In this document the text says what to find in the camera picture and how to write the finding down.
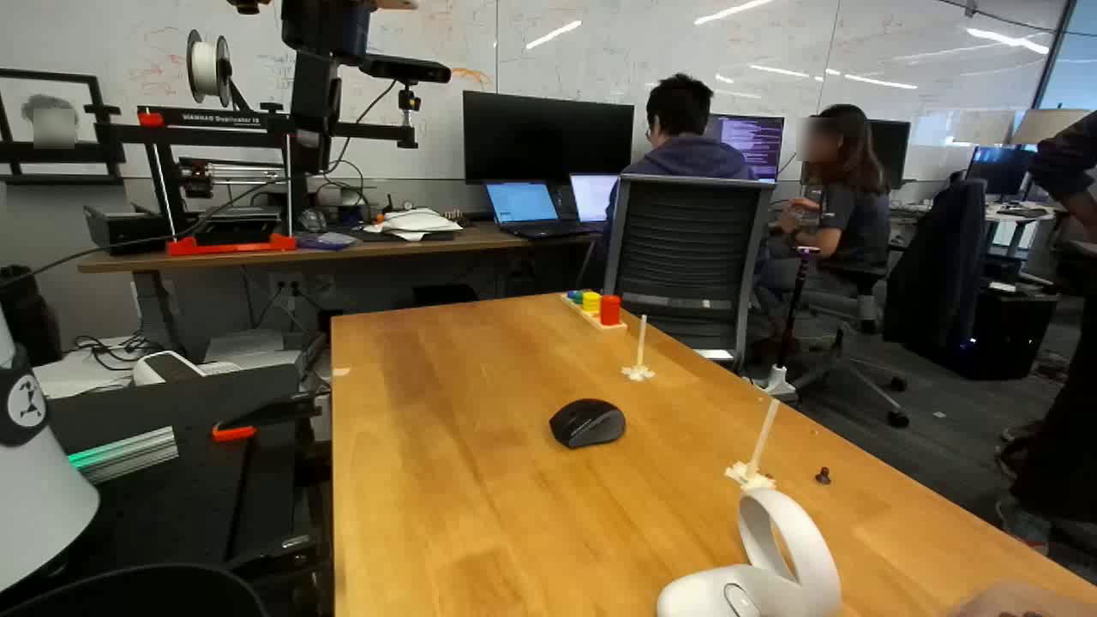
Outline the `red cup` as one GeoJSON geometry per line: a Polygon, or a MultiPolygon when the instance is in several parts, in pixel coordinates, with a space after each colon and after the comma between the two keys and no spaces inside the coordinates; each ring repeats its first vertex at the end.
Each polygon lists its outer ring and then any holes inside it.
{"type": "Polygon", "coordinates": [[[600,324],[619,324],[619,297],[616,293],[600,297],[600,324]]]}

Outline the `wooden side desk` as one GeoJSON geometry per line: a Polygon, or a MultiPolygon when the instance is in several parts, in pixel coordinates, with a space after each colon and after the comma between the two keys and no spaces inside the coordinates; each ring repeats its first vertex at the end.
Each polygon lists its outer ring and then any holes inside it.
{"type": "Polygon", "coordinates": [[[142,324],[184,348],[240,330],[314,333],[336,313],[447,305],[578,282],[584,235],[521,241],[490,223],[419,242],[379,235],[338,250],[95,252],[83,274],[128,274],[142,324]]]}

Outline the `seated person long hair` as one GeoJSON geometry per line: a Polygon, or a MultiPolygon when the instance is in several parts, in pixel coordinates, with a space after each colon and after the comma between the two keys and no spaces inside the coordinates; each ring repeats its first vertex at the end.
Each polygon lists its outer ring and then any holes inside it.
{"type": "Polygon", "coordinates": [[[775,215],[779,247],[759,289],[790,297],[799,247],[817,250],[817,270],[873,284],[889,267],[891,215],[868,114],[852,102],[818,110],[809,118],[807,157],[809,191],[775,215]]]}

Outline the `white marker stand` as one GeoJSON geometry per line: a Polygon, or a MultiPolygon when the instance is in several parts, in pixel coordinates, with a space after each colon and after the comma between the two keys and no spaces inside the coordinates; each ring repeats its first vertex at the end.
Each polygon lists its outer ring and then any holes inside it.
{"type": "Polygon", "coordinates": [[[744,490],[768,486],[768,477],[761,471],[761,454],[772,438],[775,418],[779,418],[779,402],[768,402],[752,454],[724,469],[724,477],[739,484],[744,490]]]}
{"type": "Polygon", "coordinates": [[[619,367],[619,372],[638,385],[656,378],[656,371],[648,367],[648,316],[638,317],[634,364],[619,367]]]}

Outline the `large black monitor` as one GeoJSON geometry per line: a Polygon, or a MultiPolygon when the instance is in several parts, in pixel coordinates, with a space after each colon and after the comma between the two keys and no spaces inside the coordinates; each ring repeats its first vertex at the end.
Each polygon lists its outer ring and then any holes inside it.
{"type": "Polygon", "coordinates": [[[619,102],[505,93],[462,95],[471,180],[616,174],[631,159],[634,110],[619,102]]]}

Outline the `far white marker stand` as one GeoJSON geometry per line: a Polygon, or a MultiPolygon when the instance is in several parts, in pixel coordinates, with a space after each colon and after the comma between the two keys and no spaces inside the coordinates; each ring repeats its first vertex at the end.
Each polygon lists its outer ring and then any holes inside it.
{"type": "Polygon", "coordinates": [[[648,367],[648,316],[638,317],[634,364],[619,367],[619,372],[638,385],[656,378],[656,371],[648,367]]]}

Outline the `black computer mouse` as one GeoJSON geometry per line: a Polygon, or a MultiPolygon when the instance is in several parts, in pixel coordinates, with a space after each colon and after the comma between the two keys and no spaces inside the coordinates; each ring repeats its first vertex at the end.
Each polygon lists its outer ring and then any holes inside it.
{"type": "Polygon", "coordinates": [[[609,445],[626,431],[626,418],[604,397],[578,397],[548,418],[552,438],[567,450],[609,445]]]}

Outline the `grey mesh office chair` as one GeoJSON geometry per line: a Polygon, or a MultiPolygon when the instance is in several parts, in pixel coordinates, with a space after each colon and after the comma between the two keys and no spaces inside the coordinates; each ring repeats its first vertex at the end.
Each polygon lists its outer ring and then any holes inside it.
{"type": "Polygon", "coordinates": [[[625,174],[604,289],[682,347],[739,364],[772,180],[625,174]]]}

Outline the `open laptop blue screen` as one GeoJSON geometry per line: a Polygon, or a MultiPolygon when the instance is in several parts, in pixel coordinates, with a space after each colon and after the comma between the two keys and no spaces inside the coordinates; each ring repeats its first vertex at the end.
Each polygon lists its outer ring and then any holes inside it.
{"type": "Polygon", "coordinates": [[[567,220],[544,180],[487,180],[494,223],[523,241],[576,235],[584,223],[567,220]]]}

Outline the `red black 3D printer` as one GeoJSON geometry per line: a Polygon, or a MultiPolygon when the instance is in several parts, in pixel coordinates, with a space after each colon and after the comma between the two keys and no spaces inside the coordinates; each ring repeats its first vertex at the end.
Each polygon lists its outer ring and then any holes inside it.
{"type": "Polygon", "coordinates": [[[142,107],[133,122],[107,125],[107,150],[145,150],[151,204],[86,204],[90,235],[114,255],[296,250],[297,223],[320,209],[320,189],[336,169],[336,141],[410,148],[415,125],[342,117],[304,125],[282,110],[142,107]]]}

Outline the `seated person dark hair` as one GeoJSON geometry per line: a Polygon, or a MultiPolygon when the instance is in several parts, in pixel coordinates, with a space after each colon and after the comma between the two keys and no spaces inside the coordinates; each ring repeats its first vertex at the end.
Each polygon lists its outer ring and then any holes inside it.
{"type": "Polygon", "coordinates": [[[700,174],[700,177],[748,177],[752,169],[739,150],[706,137],[712,87],[675,71],[663,77],[644,102],[648,150],[626,164],[626,174],[700,174]]]}

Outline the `near white marker stand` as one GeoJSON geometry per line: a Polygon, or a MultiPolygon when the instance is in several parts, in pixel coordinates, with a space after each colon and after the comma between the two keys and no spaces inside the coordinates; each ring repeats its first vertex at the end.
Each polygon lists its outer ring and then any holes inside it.
{"type": "Polygon", "coordinates": [[[724,477],[739,484],[744,490],[768,486],[768,477],[761,471],[761,454],[772,438],[775,418],[779,418],[779,402],[768,402],[752,454],[724,469],[724,477]]]}

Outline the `framed portrait picture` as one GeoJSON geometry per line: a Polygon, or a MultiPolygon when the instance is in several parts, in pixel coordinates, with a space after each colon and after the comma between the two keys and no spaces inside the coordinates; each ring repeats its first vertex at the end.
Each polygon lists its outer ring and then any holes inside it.
{"type": "Polygon", "coordinates": [[[40,71],[0,71],[0,107],[14,141],[29,142],[94,142],[94,85],[40,71]]]}

